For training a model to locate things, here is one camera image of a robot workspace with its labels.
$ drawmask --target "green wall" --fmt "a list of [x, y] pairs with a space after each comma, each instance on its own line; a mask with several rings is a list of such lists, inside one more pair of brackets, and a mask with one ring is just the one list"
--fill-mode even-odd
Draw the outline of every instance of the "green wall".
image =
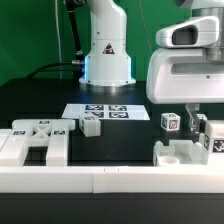
[[[171, 0], [141, 0], [153, 51], [156, 32], [184, 21], [189, 11], [178, 9]], [[127, 13], [127, 52], [133, 59], [133, 76], [146, 80], [150, 52], [147, 48], [138, 0], [115, 0]], [[0, 2], [0, 85], [25, 77], [36, 68], [59, 61], [55, 26], [54, 0], [7, 0]], [[74, 58], [70, 24], [63, 0], [58, 0], [64, 61]], [[88, 6], [76, 11], [84, 53], [90, 49], [90, 19]], [[58, 78], [58, 74], [47, 77]]]

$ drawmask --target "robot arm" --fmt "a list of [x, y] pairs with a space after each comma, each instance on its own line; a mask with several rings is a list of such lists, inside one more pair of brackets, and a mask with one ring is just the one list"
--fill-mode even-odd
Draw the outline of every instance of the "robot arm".
[[131, 58], [126, 53], [125, 11], [113, 0], [65, 0], [68, 12], [87, 3], [91, 17], [91, 50], [85, 58], [81, 87], [97, 92], [119, 92], [135, 84]]

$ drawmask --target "marker cube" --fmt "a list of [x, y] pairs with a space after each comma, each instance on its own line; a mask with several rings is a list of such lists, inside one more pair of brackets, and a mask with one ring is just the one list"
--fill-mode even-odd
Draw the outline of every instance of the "marker cube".
[[175, 113], [164, 113], [161, 115], [161, 127], [166, 131], [177, 131], [180, 129], [180, 116]]
[[224, 121], [206, 121], [204, 147], [209, 154], [224, 156]]
[[92, 113], [79, 115], [79, 128], [86, 137], [100, 136], [101, 122]]

